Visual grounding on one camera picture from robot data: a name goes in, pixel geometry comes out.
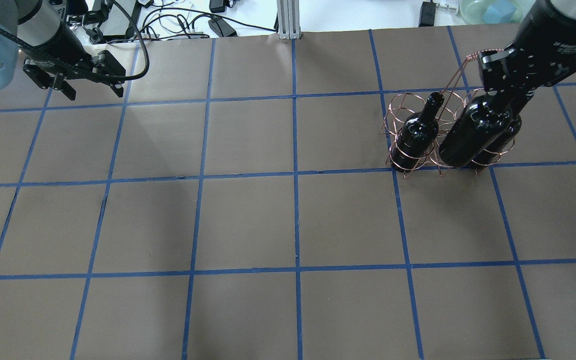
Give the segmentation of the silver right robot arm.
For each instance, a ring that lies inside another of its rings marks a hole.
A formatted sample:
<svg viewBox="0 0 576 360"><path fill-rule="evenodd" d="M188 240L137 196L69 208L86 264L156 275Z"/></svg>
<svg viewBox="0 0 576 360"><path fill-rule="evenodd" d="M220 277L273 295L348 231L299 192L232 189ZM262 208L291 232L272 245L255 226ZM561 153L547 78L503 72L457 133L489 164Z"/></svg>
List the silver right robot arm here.
<svg viewBox="0 0 576 360"><path fill-rule="evenodd" d="M537 0L503 50L478 55L480 78L492 109L576 73L576 1Z"/></svg>

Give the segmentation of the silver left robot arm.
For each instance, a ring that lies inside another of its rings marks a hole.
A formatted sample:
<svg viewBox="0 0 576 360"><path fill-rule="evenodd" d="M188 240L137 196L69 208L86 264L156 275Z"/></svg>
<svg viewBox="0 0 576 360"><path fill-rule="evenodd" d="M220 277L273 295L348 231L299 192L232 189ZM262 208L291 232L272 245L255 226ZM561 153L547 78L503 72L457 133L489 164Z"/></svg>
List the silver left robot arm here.
<svg viewBox="0 0 576 360"><path fill-rule="evenodd" d="M86 79L124 95L126 69L108 50L88 53L48 0L0 0L0 90L12 81L19 53L23 73L38 88L75 100L69 81Z"/></svg>

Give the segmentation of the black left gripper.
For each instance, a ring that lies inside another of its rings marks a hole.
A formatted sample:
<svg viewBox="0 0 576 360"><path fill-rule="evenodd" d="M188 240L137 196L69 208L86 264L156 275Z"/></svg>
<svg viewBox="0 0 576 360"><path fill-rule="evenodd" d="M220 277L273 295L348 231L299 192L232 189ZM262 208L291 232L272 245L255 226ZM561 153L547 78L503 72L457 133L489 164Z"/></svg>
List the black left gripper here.
<svg viewBox="0 0 576 360"><path fill-rule="evenodd" d="M75 35L52 35L44 42L23 38L22 51L32 61L34 73L40 69L53 90L61 92L70 101L76 99L76 90L68 80L85 79L98 84L110 84L118 98L125 94L126 69L107 49L91 55Z"/></svg>

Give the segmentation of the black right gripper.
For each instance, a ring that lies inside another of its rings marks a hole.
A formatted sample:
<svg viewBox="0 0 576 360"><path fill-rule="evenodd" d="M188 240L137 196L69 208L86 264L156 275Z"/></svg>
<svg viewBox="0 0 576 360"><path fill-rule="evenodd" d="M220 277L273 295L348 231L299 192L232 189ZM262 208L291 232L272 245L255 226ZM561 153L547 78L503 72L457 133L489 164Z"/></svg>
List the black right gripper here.
<svg viewBox="0 0 576 360"><path fill-rule="evenodd" d="M528 20L505 48L478 52L478 73L479 94L509 92L513 97L505 114L517 117L538 87L552 87L576 73L576 21Z"/></svg>

